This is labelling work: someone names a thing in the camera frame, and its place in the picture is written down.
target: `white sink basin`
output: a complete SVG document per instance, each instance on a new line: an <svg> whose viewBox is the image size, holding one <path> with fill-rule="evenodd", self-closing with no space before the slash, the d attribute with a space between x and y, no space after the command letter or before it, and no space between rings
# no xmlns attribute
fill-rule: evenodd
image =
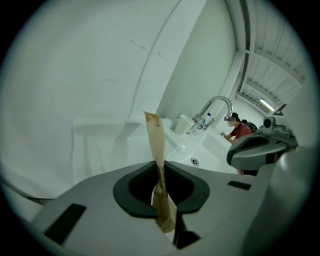
<svg viewBox="0 0 320 256"><path fill-rule="evenodd" d="M226 163L231 144L212 129L202 134L179 136L174 133L175 120L163 119L165 160L199 168L236 174ZM94 175L126 166L152 161L146 121L113 118L81 118L73 123L74 184Z"/></svg>

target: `brown paper bag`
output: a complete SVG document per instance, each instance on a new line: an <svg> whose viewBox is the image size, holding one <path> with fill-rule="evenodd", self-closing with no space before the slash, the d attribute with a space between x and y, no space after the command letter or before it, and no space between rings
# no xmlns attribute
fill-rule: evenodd
<svg viewBox="0 0 320 256"><path fill-rule="evenodd" d="M176 227L177 207L167 193L165 178L165 132L159 116L144 112L150 149L156 162L159 182L154 188L152 205L156 209L156 223L163 233L172 232Z"/></svg>

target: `chrome faucet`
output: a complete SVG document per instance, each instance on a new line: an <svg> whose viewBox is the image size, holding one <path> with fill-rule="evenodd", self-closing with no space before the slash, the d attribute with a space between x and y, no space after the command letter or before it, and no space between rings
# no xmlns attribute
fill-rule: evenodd
<svg viewBox="0 0 320 256"><path fill-rule="evenodd" d="M213 98L211 98L203 107L203 109L200 111L199 114L196 114L193 118L195 122L195 124L187 131L188 134L194 134L194 135L199 135L200 133L202 133L203 131L205 131L210 125L212 125L216 119L214 117L211 117L211 120L208 123L203 123L203 117L204 115L207 113L209 107L217 100L222 100L226 103L227 107L228 107L228 111L226 114L227 118L230 118L232 115L232 103L231 101L224 96L215 96Z"/></svg>

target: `ceiling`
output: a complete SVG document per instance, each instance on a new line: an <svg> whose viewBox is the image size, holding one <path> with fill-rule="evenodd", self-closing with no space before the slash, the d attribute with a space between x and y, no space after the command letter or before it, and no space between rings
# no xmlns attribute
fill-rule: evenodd
<svg viewBox="0 0 320 256"><path fill-rule="evenodd" d="M245 0L250 42L243 83L237 96L262 114L287 104L303 87L311 58L299 36L282 14L265 0Z"/></svg>

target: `ceiling light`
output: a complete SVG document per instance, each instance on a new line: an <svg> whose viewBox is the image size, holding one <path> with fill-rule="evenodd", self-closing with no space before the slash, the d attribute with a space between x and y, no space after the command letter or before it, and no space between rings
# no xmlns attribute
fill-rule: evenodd
<svg viewBox="0 0 320 256"><path fill-rule="evenodd" d="M266 101L264 101L263 99L260 99L260 102L263 103L268 109L270 109L271 111L275 111L275 109L270 106Z"/></svg>

